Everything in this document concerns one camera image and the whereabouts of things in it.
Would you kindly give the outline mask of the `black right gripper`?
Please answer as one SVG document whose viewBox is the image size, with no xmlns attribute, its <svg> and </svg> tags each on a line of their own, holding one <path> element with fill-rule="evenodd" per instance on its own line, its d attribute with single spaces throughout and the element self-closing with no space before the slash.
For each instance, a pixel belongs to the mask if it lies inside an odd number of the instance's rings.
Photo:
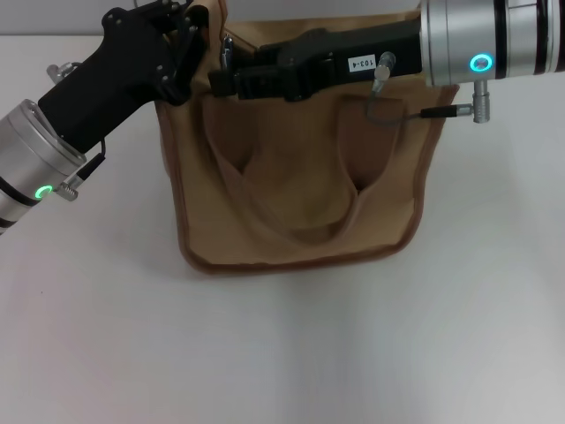
<svg viewBox="0 0 565 424">
<path fill-rule="evenodd" d="M 211 93 L 239 100 L 301 101 L 325 88 L 372 80 L 384 53 L 395 57 L 392 77 L 418 74 L 420 28 L 415 18 L 342 32 L 317 28 L 289 42 L 259 47 L 234 42 L 233 66 L 248 68 L 211 71 Z M 278 71 L 270 67 L 276 64 Z"/>
</svg>

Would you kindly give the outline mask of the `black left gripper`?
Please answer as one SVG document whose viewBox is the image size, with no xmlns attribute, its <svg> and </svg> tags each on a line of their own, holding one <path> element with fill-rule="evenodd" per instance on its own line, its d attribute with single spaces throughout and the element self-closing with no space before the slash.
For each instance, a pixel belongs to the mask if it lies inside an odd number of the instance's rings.
<svg viewBox="0 0 565 424">
<path fill-rule="evenodd" d="M 102 18 L 98 49 L 39 101 L 56 134 L 86 153 L 148 102 L 181 105 L 207 50 L 204 14 L 161 0 Z"/>
</svg>

